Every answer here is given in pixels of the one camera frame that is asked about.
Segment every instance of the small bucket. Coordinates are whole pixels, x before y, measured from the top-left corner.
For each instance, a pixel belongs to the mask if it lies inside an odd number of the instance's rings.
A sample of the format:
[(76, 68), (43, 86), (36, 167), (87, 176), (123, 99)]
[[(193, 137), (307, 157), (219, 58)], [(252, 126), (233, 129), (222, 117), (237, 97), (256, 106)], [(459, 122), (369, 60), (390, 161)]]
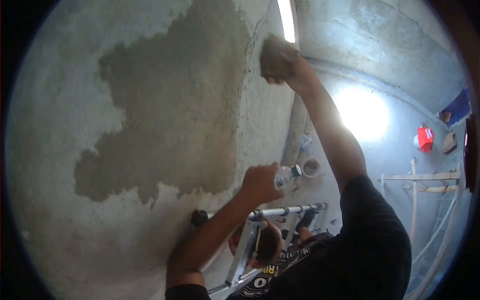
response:
[(300, 165), (302, 174), (307, 178), (314, 178), (320, 174), (320, 162), (313, 156), (307, 157)]
[[(255, 269), (261, 269), (268, 265), (276, 262), (280, 255), (282, 254), (282, 243), (281, 243), (281, 232), (278, 227), (270, 222), (269, 220), (263, 218), (262, 221), (267, 222), (267, 227), (262, 230), (260, 235), (260, 240), (258, 242), (257, 257), (252, 263), (252, 267)], [(235, 256), (237, 251), (238, 244), (240, 242), (241, 233), (243, 231), (242, 224), (237, 228), (233, 233), (232, 237), (228, 240), (228, 246), (230, 247), (230, 252)], [(252, 249), (249, 249), (249, 259), (247, 264), (251, 263), (253, 252), (255, 251), (256, 242), (253, 243)]]

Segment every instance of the person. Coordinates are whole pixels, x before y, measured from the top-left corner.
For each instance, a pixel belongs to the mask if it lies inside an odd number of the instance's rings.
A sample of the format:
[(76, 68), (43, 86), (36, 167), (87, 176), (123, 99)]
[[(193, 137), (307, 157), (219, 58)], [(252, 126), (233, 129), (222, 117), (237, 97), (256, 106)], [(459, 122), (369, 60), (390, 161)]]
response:
[[(286, 83), (302, 98), (338, 184), (343, 227), (329, 239), (300, 228), (300, 249), (273, 277), (254, 279), (229, 299), (402, 299), (411, 268), (408, 235), (367, 177), (360, 145), (311, 65), (300, 55), (282, 58), (294, 73)], [(277, 170), (277, 163), (249, 168), (240, 191), (173, 250), (167, 300), (209, 299), (202, 271), (251, 211), (283, 196), (273, 184)]]

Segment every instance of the concrete wall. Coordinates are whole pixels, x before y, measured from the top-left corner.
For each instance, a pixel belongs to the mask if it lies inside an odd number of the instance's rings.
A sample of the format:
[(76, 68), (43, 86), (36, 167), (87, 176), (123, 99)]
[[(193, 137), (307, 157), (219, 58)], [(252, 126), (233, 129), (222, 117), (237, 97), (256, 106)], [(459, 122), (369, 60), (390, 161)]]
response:
[[(293, 93), (260, 77), (276, 1), (60, 2), (20, 69), (15, 218), (58, 298), (162, 299), (190, 214), (282, 158)], [(207, 274), (223, 282), (231, 254)]]
[(431, 112), (465, 87), (452, 44), (421, 0), (297, 0), (305, 56), (371, 74)]

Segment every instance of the plastic bottle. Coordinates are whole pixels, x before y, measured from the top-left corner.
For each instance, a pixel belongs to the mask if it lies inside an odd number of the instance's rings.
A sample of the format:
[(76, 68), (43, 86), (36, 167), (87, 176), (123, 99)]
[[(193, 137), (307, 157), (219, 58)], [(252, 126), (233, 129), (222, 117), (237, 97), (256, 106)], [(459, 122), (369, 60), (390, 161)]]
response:
[(295, 178), (301, 176), (301, 169), (299, 165), (292, 167), (280, 166), (275, 175), (275, 188), (277, 190), (287, 191), (292, 185)]

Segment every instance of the fluorescent light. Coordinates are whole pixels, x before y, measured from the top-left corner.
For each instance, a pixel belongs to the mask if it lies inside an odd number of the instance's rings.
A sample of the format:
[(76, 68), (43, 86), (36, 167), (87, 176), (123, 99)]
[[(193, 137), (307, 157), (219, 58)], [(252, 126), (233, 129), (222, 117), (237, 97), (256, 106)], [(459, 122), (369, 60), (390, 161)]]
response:
[(384, 101), (376, 94), (346, 88), (334, 96), (343, 123), (359, 141), (380, 139), (388, 128)]
[(277, 0), (280, 9), (280, 17), (282, 18), (283, 34), (285, 40), (295, 43), (295, 28), (293, 27), (293, 15), (290, 0)]

